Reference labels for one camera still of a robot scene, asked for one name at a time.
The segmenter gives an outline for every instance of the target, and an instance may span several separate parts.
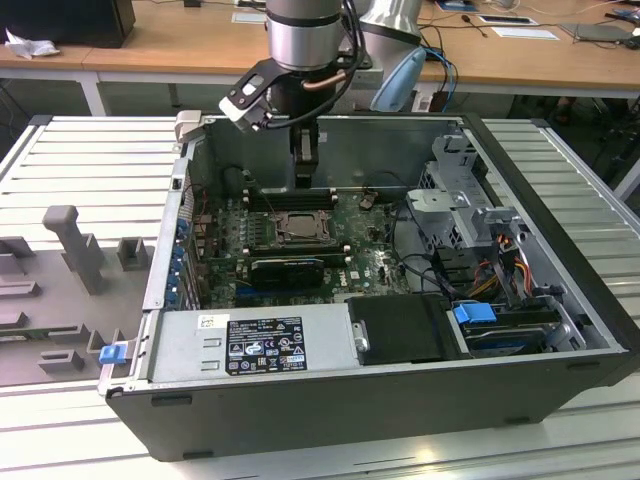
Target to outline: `wooden desk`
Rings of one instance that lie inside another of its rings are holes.
[[[594,8],[571,18],[545,16],[524,5],[563,13],[598,3],[601,0],[522,0],[518,13],[539,23],[595,23],[603,21],[604,13],[612,7]],[[258,60],[268,57],[264,27],[232,23],[232,14],[238,10],[231,6],[208,4],[185,9],[181,2],[159,5],[140,0],[134,1],[134,8],[136,25],[123,48],[63,46],[62,55],[33,61],[15,58],[0,49],[0,77],[78,81],[92,114],[105,115],[108,109],[97,87],[100,82],[233,84]],[[483,10],[496,13],[488,7]],[[443,19],[449,15],[425,3],[421,23],[468,26],[459,14]],[[483,25],[479,20],[474,23]],[[614,24],[631,29],[628,23]],[[640,52],[573,44],[559,27],[545,29],[560,40],[500,38],[490,28],[484,29],[489,37],[485,39],[473,28],[442,28],[447,57],[460,74],[457,91],[624,98],[640,93]],[[435,29],[424,32],[433,45],[438,45]],[[427,64],[419,87],[432,91],[442,79],[441,65]]]
[[[538,9],[553,13],[577,11],[595,1],[535,1],[523,0],[523,4],[535,5]],[[521,16],[530,16],[539,24],[557,23],[597,23],[606,20],[604,14],[611,6],[594,8],[575,17],[550,17],[525,8],[518,9]],[[497,14],[484,7],[483,12]],[[448,16],[436,8],[435,27],[468,26],[460,16],[438,20]],[[423,18],[431,18],[430,7],[423,8]],[[486,25],[475,19],[475,25]],[[616,21],[611,25],[631,31],[632,25]],[[586,42],[574,43],[571,36],[560,27],[540,28],[554,33],[560,40],[530,40],[521,38],[501,38],[491,28],[482,30],[488,35],[483,38],[475,28],[440,30],[445,52],[459,71],[460,87],[469,91],[476,86],[498,85],[512,90],[513,87],[551,87],[553,89],[592,90],[600,96],[635,97],[640,90],[640,54],[624,46],[610,49]],[[428,41],[438,46],[439,41],[434,28],[424,33]],[[423,71],[423,80],[441,79],[442,67],[438,64],[427,65]]]

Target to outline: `power supply label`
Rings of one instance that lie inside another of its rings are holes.
[[[229,322],[225,369],[229,375],[306,370],[302,318]]]

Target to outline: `black box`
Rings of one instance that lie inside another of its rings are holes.
[[[22,0],[2,2],[5,29],[29,40],[119,48],[136,21],[131,0]]]

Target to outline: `motherboard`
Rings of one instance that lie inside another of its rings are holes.
[[[288,211],[268,200],[266,211],[252,211],[246,199],[228,199],[196,219],[204,306],[342,303],[409,293],[390,250],[390,205],[363,209],[361,193],[333,197],[332,209]]]

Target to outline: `table leg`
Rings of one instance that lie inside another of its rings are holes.
[[[632,155],[636,148],[640,145],[640,133],[636,133],[631,141],[625,147],[625,151],[620,155],[620,163],[624,162],[626,155]],[[631,167],[629,173],[627,173],[622,181],[618,184],[614,193],[620,199],[625,201],[629,198],[635,189],[640,185],[640,159]]]
[[[180,97],[178,96],[178,86],[175,83],[168,84],[169,87],[169,98],[171,99],[171,106],[173,108],[180,108],[182,105],[180,104]]]
[[[438,85],[430,83],[419,83],[416,85],[416,96],[413,100],[412,112],[428,112],[431,106],[433,94],[438,90]]]
[[[78,82],[84,92],[91,115],[94,117],[106,117],[110,115],[109,105],[105,102],[98,88],[98,75],[95,72],[83,72]]]

